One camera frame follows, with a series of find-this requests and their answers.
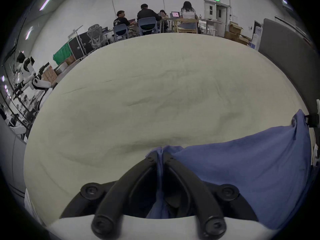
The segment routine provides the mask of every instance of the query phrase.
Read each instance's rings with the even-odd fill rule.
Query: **wooden chair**
[[[195,29],[179,28],[178,22],[195,23]],[[177,33],[194,33],[198,34],[198,20],[194,18],[177,18],[174,20],[174,28]]]

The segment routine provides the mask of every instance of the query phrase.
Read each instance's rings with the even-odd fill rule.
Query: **blue fabric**
[[[309,184],[311,143],[304,114],[299,110],[290,126],[273,127],[224,143],[158,148],[158,168],[163,152],[192,170],[201,180],[233,184],[248,201],[259,222],[282,228],[304,199]],[[149,218],[168,218],[158,174],[157,202]]]

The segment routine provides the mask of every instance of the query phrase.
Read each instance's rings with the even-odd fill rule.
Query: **black knob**
[[[223,218],[212,218],[205,224],[204,237],[206,239],[219,239],[226,230],[227,226]]]
[[[239,189],[231,184],[222,184],[219,186],[218,191],[216,192],[217,196],[226,202],[235,200],[239,196]]]
[[[100,184],[91,182],[83,185],[80,193],[85,199],[92,201],[99,199],[103,195],[104,191]]]
[[[98,216],[94,218],[91,229],[97,237],[107,239],[113,231],[113,223],[106,217]]]

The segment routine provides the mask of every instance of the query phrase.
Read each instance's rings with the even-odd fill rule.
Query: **gray wall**
[[[24,204],[23,160],[26,143],[0,118],[0,167],[14,198]]]
[[[316,100],[320,99],[320,58],[301,35],[265,18],[259,52],[290,79],[309,113],[317,113]],[[320,129],[315,128],[314,132],[319,146]]]

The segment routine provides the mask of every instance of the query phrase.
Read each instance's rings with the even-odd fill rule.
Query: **green cloth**
[[[65,61],[66,58],[70,57],[72,55],[72,51],[70,49],[69,44],[66,42],[64,46],[60,48],[54,55],[53,60],[57,63],[57,65],[60,65],[62,62]]]

